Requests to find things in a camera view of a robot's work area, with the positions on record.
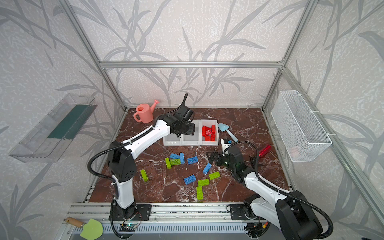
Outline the red lego pair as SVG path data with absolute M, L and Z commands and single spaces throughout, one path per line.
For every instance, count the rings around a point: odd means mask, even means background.
M 212 125 L 211 127 L 211 135 L 216 135 L 216 126 Z

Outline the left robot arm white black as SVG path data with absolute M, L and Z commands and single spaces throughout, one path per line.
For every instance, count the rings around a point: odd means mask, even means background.
M 119 143 L 114 141 L 110 148 L 97 153 L 87 163 L 88 171 L 99 178 L 112 182 L 115 197 L 111 204 L 109 220 L 128 220 L 133 218 L 138 210 L 133 193 L 133 178 L 137 173 L 136 158 L 159 139 L 174 134 L 192 136 L 195 133 L 195 124 L 192 122 L 194 111 L 181 104 L 176 109 L 161 114 L 153 124 L 136 136 Z M 103 175 L 92 168 L 93 162 L 108 155 L 108 168 L 111 176 Z

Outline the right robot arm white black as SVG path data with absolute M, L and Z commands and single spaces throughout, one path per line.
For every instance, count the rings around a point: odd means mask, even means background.
M 223 150 L 207 152 L 209 163 L 226 167 L 232 177 L 255 194 L 244 201 L 245 215 L 258 217 L 278 227 L 287 240 L 320 240 L 334 231 L 331 218 L 308 202 L 299 191 L 287 191 L 271 183 L 259 173 L 261 154 L 248 141 L 222 143 Z

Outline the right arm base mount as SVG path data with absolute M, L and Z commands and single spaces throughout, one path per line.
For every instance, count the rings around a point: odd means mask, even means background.
M 251 207 L 248 204 L 230 204 L 228 205 L 231 220 L 254 220 L 256 218 Z

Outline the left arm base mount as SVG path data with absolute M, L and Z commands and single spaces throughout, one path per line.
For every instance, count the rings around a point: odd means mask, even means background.
M 109 220 L 113 221 L 148 221 L 151 214 L 152 205 L 133 203 L 126 209 L 121 208 L 116 203 L 113 203 L 110 210 Z

